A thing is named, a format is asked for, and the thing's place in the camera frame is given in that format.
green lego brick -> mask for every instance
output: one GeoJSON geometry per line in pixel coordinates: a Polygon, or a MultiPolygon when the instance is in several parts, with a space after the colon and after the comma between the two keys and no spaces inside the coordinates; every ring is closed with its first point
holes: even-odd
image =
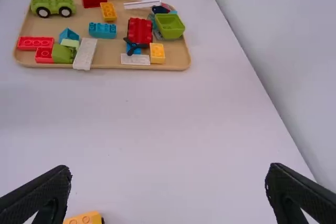
{"type": "Polygon", "coordinates": [[[61,45],[66,46],[66,47],[74,47],[76,51],[78,51],[79,41],[73,40],[73,39],[63,39],[61,42],[61,45]]]}
{"type": "Polygon", "coordinates": [[[63,45],[54,44],[53,51],[51,53],[54,63],[72,63],[73,62],[73,51],[63,45]]]}

light blue lego brick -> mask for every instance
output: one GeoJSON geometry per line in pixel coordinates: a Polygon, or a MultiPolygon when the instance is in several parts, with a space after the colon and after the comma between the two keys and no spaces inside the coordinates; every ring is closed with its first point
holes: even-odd
{"type": "MultiPolygon", "coordinates": [[[[128,52],[131,49],[131,46],[126,43],[126,52],[128,52]]],[[[137,48],[136,50],[134,50],[134,55],[140,55],[141,54],[141,48],[137,48]]]]}
{"type": "Polygon", "coordinates": [[[70,28],[66,28],[63,32],[59,34],[58,42],[61,44],[63,39],[79,40],[79,35],[72,31],[70,28]]]}
{"type": "Polygon", "coordinates": [[[156,22],[155,22],[155,16],[154,16],[154,14],[153,13],[149,13],[147,19],[152,22],[152,24],[153,24],[153,30],[157,29],[157,25],[156,25],[156,22]]]}
{"type": "Polygon", "coordinates": [[[89,23],[89,35],[94,38],[114,39],[117,36],[117,26],[108,23],[89,23]]]}

toy car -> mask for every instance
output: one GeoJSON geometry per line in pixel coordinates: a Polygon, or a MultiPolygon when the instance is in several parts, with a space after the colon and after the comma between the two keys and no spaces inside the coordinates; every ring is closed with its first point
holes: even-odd
{"type": "Polygon", "coordinates": [[[73,0],[31,0],[30,9],[41,18],[59,14],[64,18],[76,13],[73,0]]]}

lego stud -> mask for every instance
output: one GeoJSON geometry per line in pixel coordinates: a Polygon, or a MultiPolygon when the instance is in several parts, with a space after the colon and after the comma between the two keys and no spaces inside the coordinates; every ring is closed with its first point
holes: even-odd
{"type": "Polygon", "coordinates": [[[42,51],[41,55],[42,55],[43,57],[45,57],[45,58],[48,58],[49,55],[50,55],[50,52],[48,52],[48,51],[42,51]]]}
{"type": "Polygon", "coordinates": [[[31,39],[23,41],[23,44],[25,44],[25,45],[31,45],[32,43],[33,43],[33,41],[31,39]]]}
{"type": "Polygon", "coordinates": [[[83,221],[84,224],[87,224],[90,221],[90,217],[89,216],[84,216],[82,221],[83,221]]]}

tray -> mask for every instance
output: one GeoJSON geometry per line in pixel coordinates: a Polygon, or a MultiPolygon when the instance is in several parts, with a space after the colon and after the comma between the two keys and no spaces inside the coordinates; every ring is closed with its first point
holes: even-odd
{"type": "MultiPolygon", "coordinates": [[[[40,18],[28,8],[19,36],[54,37],[58,41],[59,34],[69,27],[80,37],[91,38],[88,31],[89,22],[104,22],[101,8],[84,9],[81,0],[73,0],[77,12],[69,18],[52,15],[49,18],[40,18]]],[[[191,64],[188,47],[182,36],[178,40],[157,40],[153,35],[154,43],[162,43],[165,51],[165,64],[152,64],[150,66],[122,65],[120,54],[126,52],[126,42],[123,37],[127,35],[128,20],[130,17],[147,18],[151,13],[150,8],[125,10],[123,3],[138,0],[108,0],[112,2],[117,12],[118,19],[113,22],[117,25],[115,39],[98,39],[96,53],[94,54],[91,68],[122,68],[122,69],[155,69],[155,70],[185,70],[191,64]]],[[[149,49],[142,50],[143,55],[149,55],[149,49]]],[[[21,51],[14,48],[15,60],[25,66],[34,68],[72,68],[72,64],[43,64],[35,62],[35,51],[21,51]]]]}

